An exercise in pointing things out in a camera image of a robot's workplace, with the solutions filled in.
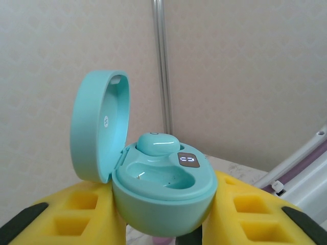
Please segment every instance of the beige wall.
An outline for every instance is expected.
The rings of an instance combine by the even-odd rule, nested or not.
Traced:
[[[327,118],[325,1],[165,1],[173,126],[262,170]]]
[[[150,1],[1,1],[0,16],[1,225],[78,181],[69,126],[89,71],[128,73],[128,142],[163,128]]]

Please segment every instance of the open lid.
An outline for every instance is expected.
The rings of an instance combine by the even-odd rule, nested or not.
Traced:
[[[96,70],[79,87],[71,122],[71,157],[79,178],[107,183],[125,147],[129,120],[127,74]]]

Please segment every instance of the mint green earbud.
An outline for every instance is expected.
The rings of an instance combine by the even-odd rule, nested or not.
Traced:
[[[140,136],[136,148],[148,156],[158,157],[178,152],[180,143],[170,134],[146,133]]]

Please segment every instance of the earbud charging case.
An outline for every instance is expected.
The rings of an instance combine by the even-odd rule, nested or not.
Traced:
[[[76,174],[104,184],[112,179],[116,208],[135,229],[161,237],[192,232],[206,219],[217,190],[210,163],[167,134],[148,133],[125,147],[129,107],[125,72],[92,71],[84,78],[70,135]]]

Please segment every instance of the yellow foam holder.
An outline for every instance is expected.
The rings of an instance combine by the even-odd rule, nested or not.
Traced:
[[[315,244],[283,211],[287,201],[216,171],[219,181],[203,223],[203,245]]]
[[[126,223],[118,215],[112,184],[81,182],[35,204],[47,209],[10,245],[126,244]]]
[[[216,171],[212,209],[202,225],[203,245],[314,244],[283,211],[296,206]],[[10,245],[126,244],[126,223],[112,184],[81,182],[36,202],[49,206]]]

